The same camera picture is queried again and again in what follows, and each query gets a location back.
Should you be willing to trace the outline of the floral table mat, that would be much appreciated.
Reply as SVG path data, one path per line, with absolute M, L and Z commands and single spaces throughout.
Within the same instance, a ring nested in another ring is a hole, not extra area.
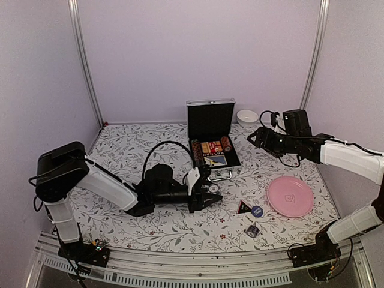
M 241 162 L 230 180 L 218 182 L 222 201 L 195 213 L 186 205 L 158 205 L 152 214 L 132 217 L 116 205 L 83 189 L 71 194 L 71 205 L 83 239 L 105 240 L 110 246 L 135 250 L 179 253 L 216 253 L 271 250 L 293 243 L 307 244 L 338 212 L 317 167 L 308 161 L 297 163 L 293 156 L 278 160 L 247 141 L 251 129 L 232 125 L 230 137 Z M 191 168 L 184 124 L 110 125 L 102 129 L 90 157 L 130 184 L 138 183 L 142 170 L 168 164 L 180 181 Z M 301 218 L 276 212 L 266 195 L 268 185 L 281 176 L 304 181 L 314 194 L 312 211 Z M 243 200 L 251 209 L 260 206 L 255 218 L 256 238 L 245 234 L 245 214 L 237 214 Z

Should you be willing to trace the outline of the white bowl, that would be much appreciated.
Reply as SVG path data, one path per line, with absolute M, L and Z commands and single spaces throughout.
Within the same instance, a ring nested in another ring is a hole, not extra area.
M 252 110 L 240 110 L 236 114 L 236 119 L 242 127 L 253 127 L 257 124 L 259 116 Z

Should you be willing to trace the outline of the orange chip row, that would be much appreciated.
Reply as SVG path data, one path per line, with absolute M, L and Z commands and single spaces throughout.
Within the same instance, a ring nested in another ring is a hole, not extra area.
M 204 158 L 201 150 L 200 142 L 197 139 L 191 141 L 191 150 L 194 157 L 194 162 L 197 167 L 204 166 Z
M 230 152 L 232 150 L 231 142 L 227 136 L 222 137 L 220 143 L 224 152 Z

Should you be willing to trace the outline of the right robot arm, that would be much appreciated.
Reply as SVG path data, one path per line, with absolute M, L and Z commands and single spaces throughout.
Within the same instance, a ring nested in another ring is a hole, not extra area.
M 363 176 L 383 186 L 383 153 L 370 151 L 355 142 L 328 134 L 313 135 L 305 110 L 270 112 L 271 127 L 261 125 L 247 140 L 280 159 L 295 154 L 298 161 L 334 166 Z M 363 208 L 327 225 L 316 235 L 310 249 L 314 261 L 322 262 L 339 242 L 367 233 L 383 224 L 383 190 Z

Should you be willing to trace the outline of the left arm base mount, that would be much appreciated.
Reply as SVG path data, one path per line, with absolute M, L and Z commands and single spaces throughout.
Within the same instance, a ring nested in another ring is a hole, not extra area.
M 77 241 L 74 243 L 61 243 L 58 256 L 70 259 L 76 263 L 85 263 L 105 268 L 109 261 L 110 250 L 106 242 L 96 239 L 92 243 Z

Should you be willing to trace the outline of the white dealer button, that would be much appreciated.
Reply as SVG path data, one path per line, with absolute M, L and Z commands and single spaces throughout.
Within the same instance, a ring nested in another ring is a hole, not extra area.
M 255 223 L 255 218 L 251 214 L 245 214 L 242 220 L 247 225 L 253 225 Z

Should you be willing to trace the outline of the pink plate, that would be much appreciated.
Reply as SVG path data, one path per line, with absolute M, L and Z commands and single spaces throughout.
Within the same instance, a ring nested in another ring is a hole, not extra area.
M 266 192 L 270 206 L 288 218 L 300 218 L 314 207 L 314 194 L 302 180 L 292 176 L 274 179 Z

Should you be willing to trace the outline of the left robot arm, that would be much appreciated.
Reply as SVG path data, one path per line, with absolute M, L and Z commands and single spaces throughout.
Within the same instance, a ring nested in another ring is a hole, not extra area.
M 207 167 L 194 166 L 181 184 L 173 178 L 169 165 L 156 164 L 144 168 L 141 181 L 130 185 L 90 159 L 84 145 L 75 141 L 41 155 L 37 175 L 28 182 L 35 188 L 35 198 L 45 206 L 61 248 L 76 260 L 85 260 L 89 247 L 83 243 L 69 203 L 73 188 L 86 189 L 134 217 L 151 214 L 160 204 L 185 203 L 194 213 L 222 200 L 221 195 L 208 192 L 208 173 Z

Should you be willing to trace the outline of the triangular all-in button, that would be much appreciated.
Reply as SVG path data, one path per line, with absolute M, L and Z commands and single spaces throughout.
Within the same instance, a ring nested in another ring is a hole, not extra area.
M 243 200 L 241 200 L 239 202 L 237 214 L 244 214 L 244 213 L 248 213 L 248 212 L 251 212 L 251 208 Z

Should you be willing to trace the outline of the blue small blind button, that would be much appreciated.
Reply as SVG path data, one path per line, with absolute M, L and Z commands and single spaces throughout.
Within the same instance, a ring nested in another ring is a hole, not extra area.
M 251 209 L 251 213 L 254 217 L 260 218 L 263 215 L 263 209 L 260 206 L 253 206 Z

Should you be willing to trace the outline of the aluminium poker case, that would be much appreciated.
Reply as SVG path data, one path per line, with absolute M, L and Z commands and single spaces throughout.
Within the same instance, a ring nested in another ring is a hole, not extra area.
M 230 180 L 241 168 L 241 162 L 230 138 L 235 99 L 190 100 L 186 102 L 186 107 L 187 135 L 190 148 L 191 141 L 194 139 L 197 139 L 201 145 L 203 142 L 220 141 L 224 136 L 229 138 L 232 145 L 230 152 L 222 151 L 212 154 L 202 152 L 202 154 L 203 158 L 211 155 L 224 155 L 227 161 L 227 165 L 223 167 L 209 167 L 204 164 L 210 170 L 208 181 Z

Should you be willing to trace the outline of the blue booklet card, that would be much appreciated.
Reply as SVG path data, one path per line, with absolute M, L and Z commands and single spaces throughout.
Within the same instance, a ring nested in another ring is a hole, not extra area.
M 204 157 L 205 164 L 209 167 L 223 167 L 227 165 L 224 155 L 211 155 Z

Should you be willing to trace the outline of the playing card deck red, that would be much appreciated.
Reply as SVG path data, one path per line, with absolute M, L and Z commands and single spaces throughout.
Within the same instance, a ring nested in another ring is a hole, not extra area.
M 202 152 L 206 154 L 219 153 L 223 151 L 220 141 L 201 143 Z

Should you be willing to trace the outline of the purple chip stack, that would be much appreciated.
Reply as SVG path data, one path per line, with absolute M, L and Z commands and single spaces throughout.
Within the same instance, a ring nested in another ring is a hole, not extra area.
M 245 234 L 254 239 L 259 234 L 259 231 L 259 228 L 255 224 L 252 224 L 245 230 Z

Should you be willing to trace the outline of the grey chip stack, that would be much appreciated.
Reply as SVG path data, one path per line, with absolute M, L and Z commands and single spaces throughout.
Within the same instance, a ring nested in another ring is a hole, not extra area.
M 207 192 L 211 194 L 219 194 L 220 188 L 217 184 L 211 184 L 207 187 Z

